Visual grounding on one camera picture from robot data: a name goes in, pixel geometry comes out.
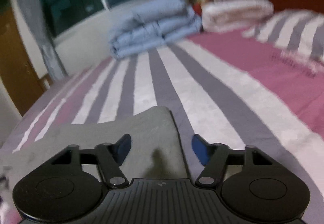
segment mattress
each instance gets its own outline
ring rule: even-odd
[[[24,117],[0,152],[17,152],[62,124],[103,123],[166,106],[192,179],[203,169],[192,151],[194,133],[232,149],[255,145],[307,184],[311,200],[303,220],[322,224],[324,76],[280,53],[233,31],[105,59],[66,81],[39,113]]]

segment wooden door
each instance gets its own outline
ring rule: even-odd
[[[0,77],[22,116],[44,93],[25,51],[10,6],[0,13]]]

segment gray towel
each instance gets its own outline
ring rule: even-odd
[[[187,178],[172,116],[165,107],[153,107],[113,122],[54,128],[31,146],[14,154],[0,155],[0,164],[11,167],[6,172],[9,190],[2,192],[1,197],[11,204],[15,184],[66,146],[76,144],[80,149],[94,148],[101,143],[115,143],[125,133],[132,137],[132,148],[120,168],[129,181],[132,178]],[[98,177],[93,166],[85,166],[84,170]]]

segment round black disc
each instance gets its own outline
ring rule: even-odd
[[[291,221],[304,213],[309,189],[296,176],[258,177],[240,172],[222,186],[225,203],[250,221],[277,223]]]
[[[37,222],[77,219],[91,211],[101,196],[101,183],[85,172],[77,176],[27,176],[13,190],[20,213]]]

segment ribbed black surface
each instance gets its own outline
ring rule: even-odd
[[[68,223],[251,224],[228,211],[214,191],[198,189],[189,179],[134,179],[129,187],[108,192],[102,204],[87,216]]]

